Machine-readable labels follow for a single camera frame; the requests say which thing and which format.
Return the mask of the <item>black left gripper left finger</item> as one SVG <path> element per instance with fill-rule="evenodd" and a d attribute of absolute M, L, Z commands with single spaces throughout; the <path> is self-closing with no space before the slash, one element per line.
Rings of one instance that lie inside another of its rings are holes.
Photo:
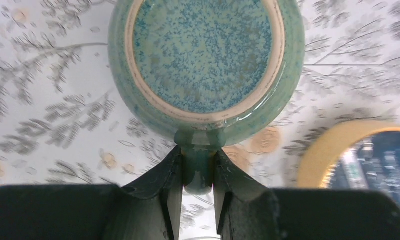
<path fill-rule="evenodd" d="M 125 186 L 0 186 L 0 240 L 177 240 L 182 209 L 182 155 Z"/>

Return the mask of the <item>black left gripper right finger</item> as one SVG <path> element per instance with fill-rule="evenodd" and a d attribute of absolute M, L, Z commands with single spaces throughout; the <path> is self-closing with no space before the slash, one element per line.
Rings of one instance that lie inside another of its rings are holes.
<path fill-rule="evenodd" d="M 224 151 L 214 161 L 223 240 L 400 240 L 400 208 L 379 191 L 268 188 Z"/>

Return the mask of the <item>light green speckled mug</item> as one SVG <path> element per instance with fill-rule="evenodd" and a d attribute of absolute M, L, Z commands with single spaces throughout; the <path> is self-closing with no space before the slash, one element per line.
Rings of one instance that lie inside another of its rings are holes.
<path fill-rule="evenodd" d="M 120 0 L 108 30 L 120 96 L 181 148 L 183 187 L 193 195 L 211 191 L 216 152 L 282 112 L 304 56 L 295 0 Z"/>

